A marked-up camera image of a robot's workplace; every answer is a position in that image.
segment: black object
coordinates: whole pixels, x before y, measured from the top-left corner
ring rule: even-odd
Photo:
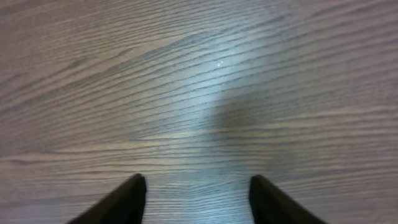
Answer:
[[[145,178],[136,174],[69,224],[141,224]],[[261,175],[251,178],[249,201],[255,224],[323,224]]]

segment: blurry black object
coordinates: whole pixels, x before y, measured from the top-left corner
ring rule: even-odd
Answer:
[[[136,174],[69,224],[141,224],[147,186]]]
[[[249,201],[255,224],[325,223],[261,175],[251,178]]]
[[[69,224],[141,224],[146,202],[145,178],[136,174]],[[255,224],[321,224],[261,175],[251,178],[250,206]]]

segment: small white spot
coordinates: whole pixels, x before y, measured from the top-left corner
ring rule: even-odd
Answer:
[[[217,67],[220,67],[223,63],[224,63],[224,61],[219,60],[218,63],[217,63]]]

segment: brown wooden surface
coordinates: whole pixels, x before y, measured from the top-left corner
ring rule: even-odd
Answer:
[[[146,224],[252,223],[254,174],[398,222],[396,0],[2,0],[0,69],[0,223],[137,172]]]

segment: wooden surface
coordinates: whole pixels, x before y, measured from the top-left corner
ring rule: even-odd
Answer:
[[[2,0],[0,52],[0,223],[138,172],[146,224],[252,223],[254,174],[398,222],[396,0]]]

